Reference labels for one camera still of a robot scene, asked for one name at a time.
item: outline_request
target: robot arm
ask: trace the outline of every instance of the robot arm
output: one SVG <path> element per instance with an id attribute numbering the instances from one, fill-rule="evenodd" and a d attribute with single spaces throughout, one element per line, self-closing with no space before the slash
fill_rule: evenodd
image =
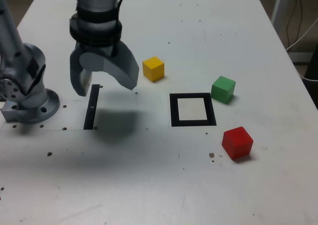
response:
<path id="1" fill-rule="evenodd" d="M 77 13 L 70 19 L 70 33 L 76 40 L 71 54 L 71 82 L 80 96 L 86 96 L 92 72 L 107 72 L 124 87 L 137 85 L 139 67 L 120 41 L 118 19 L 122 0 L 78 0 Z M 6 121 L 37 123 L 55 114 L 58 95 L 43 84 L 45 56 L 31 44 L 23 44 L 5 0 L 0 0 L 0 95 Z"/>
<path id="2" fill-rule="evenodd" d="M 78 0 L 77 14 L 70 19 L 70 33 L 77 41 L 71 54 L 71 82 L 80 96 L 86 96 L 91 72 L 112 75 L 122 86 L 137 85 L 139 67 L 120 41 L 118 19 L 122 0 Z"/>

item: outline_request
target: floor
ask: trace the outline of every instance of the floor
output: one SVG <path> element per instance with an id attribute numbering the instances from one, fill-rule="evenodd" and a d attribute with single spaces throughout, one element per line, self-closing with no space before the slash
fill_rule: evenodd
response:
<path id="1" fill-rule="evenodd" d="M 260 0 L 263 4 L 263 7 L 270 18 L 274 9 L 275 1 L 276 0 Z M 302 0 L 302 6 L 303 6 L 303 22 L 302 27 L 300 30 L 300 35 L 302 35 L 309 27 L 310 25 L 317 19 L 318 17 L 318 0 Z M 32 4 L 33 0 L 7 0 L 9 7 L 12 11 L 12 14 L 14 16 L 14 20 L 16 25 L 20 23 L 22 18 L 24 17 L 25 13 L 27 12 L 28 8 Z M 281 32 L 279 33 L 279 37 L 285 46 L 287 48 L 287 37 L 286 37 L 286 26 L 288 19 L 293 11 L 295 5 L 295 0 L 290 0 L 289 2 L 289 8 L 287 10 L 284 24 L 281 29 Z M 295 15 L 290 23 L 289 26 L 289 35 L 291 38 L 291 42 L 294 42 L 298 26 L 300 21 L 300 7 L 298 4 L 298 9 L 295 12 Z M 293 51 L 297 52 L 311 52 L 315 49 L 315 46 L 318 42 L 318 24 L 306 35 L 306 37 L 299 42 L 295 47 L 293 47 Z M 297 66 L 297 69 L 304 74 L 306 72 L 306 67 L 303 66 Z"/>

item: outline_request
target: cable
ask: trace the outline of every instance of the cable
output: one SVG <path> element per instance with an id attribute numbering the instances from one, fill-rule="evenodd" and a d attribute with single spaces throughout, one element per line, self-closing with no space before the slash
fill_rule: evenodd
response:
<path id="1" fill-rule="evenodd" d="M 289 19 L 288 19 L 288 23 L 287 23 L 287 26 L 286 26 L 286 36 L 287 36 L 287 40 L 288 40 L 288 47 L 290 46 L 290 39 L 289 39 L 289 36 L 288 36 L 288 27 L 289 27 L 290 21 L 291 21 L 292 18 L 293 18 L 293 15 L 294 15 L 294 13 L 295 13 L 296 8 L 297 8 L 297 0 L 295 0 L 294 9 L 293 9 L 292 14 L 290 15 L 290 17 L 289 17 Z"/>
<path id="2" fill-rule="evenodd" d="M 303 3 L 302 3 L 302 0 L 299 0 L 299 2 L 300 2 L 300 21 L 299 21 L 299 26 L 298 26 L 298 31 L 297 31 L 297 36 L 296 36 L 295 42 L 298 40 L 299 31 L 300 31 L 300 28 L 302 26 L 302 21 L 303 21 Z"/>
<path id="3" fill-rule="evenodd" d="M 315 20 L 315 22 L 309 27 L 309 29 L 294 44 L 292 44 L 291 46 L 289 46 L 286 49 L 286 51 L 288 51 L 290 48 L 292 48 L 294 45 L 296 45 L 308 33 L 308 31 L 311 30 L 311 28 L 317 23 L 317 21 L 318 21 L 318 18 Z"/>
<path id="4" fill-rule="evenodd" d="M 286 49 L 286 51 L 288 51 L 290 48 L 292 48 L 294 45 L 296 45 L 296 44 L 311 30 L 311 28 L 317 23 L 317 21 L 318 21 L 318 18 L 317 18 L 317 19 L 314 21 L 314 23 L 308 28 L 308 30 L 299 38 L 299 40 L 297 40 L 294 44 L 292 44 L 290 47 L 288 47 L 288 48 Z M 306 81 L 318 82 L 318 80 L 305 78 L 305 77 L 302 76 L 300 73 L 298 73 L 298 74 L 299 74 L 299 76 L 300 76 L 302 79 L 304 79 L 304 80 L 306 80 Z"/>

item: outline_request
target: yellow cube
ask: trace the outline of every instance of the yellow cube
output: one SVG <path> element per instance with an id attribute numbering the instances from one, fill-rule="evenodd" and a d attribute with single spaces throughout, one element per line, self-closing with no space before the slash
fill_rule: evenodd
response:
<path id="1" fill-rule="evenodd" d="M 157 57 L 152 57 L 143 61 L 144 76 L 151 82 L 157 81 L 164 77 L 164 62 Z"/>

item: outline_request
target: wooden block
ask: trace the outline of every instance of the wooden block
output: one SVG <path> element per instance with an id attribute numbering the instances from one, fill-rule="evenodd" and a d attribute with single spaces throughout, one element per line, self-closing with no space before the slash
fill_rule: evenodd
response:
<path id="1" fill-rule="evenodd" d="M 164 77 L 164 63 L 157 57 L 152 57 L 143 61 L 144 76 L 151 82 Z"/>
<path id="2" fill-rule="evenodd" d="M 212 85 L 211 98 L 228 104 L 233 97 L 235 81 L 220 76 Z"/>
<path id="3" fill-rule="evenodd" d="M 231 159 L 237 159 L 250 153 L 253 139 L 243 127 L 224 132 L 222 146 Z"/>

